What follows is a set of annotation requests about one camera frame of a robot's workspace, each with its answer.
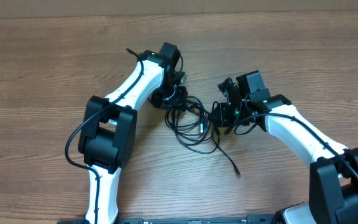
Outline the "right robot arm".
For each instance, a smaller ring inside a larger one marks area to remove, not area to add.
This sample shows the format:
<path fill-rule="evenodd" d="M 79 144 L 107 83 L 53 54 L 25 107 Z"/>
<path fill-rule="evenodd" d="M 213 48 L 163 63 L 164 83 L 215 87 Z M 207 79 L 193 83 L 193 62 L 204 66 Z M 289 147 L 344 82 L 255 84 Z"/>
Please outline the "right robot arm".
<path fill-rule="evenodd" d="M 249 215 L 256 223 L 358 223 L 358 147 L 349 149 L 323 134 L 283 95 L 270 94 L 256 70 L 218 84 L 226 102 L 212 110 L 214 125 L 225 132 L 239 126 L 281 140 L 309 170 L 307 202 L 273 215 Z"/>

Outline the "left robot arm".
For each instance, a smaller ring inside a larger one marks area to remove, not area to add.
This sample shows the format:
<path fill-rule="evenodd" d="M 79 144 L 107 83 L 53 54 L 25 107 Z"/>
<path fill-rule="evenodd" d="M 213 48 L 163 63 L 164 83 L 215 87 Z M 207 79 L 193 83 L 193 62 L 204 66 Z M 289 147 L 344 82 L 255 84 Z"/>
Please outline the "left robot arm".
<path fill-rule="evenodd" d="M 185 107 L 185 74 L 175 70 L 180 59 L 177 46 L 167 42 L 157 53 L 146 50 L 137 55 L 134 71 L 118 89 L 87 102 L 78 143 L 90 179 L 82 223 L 117 222 L 119 179 L 134 150 L 138 111 L 147 100 L 162 110 Z"/>

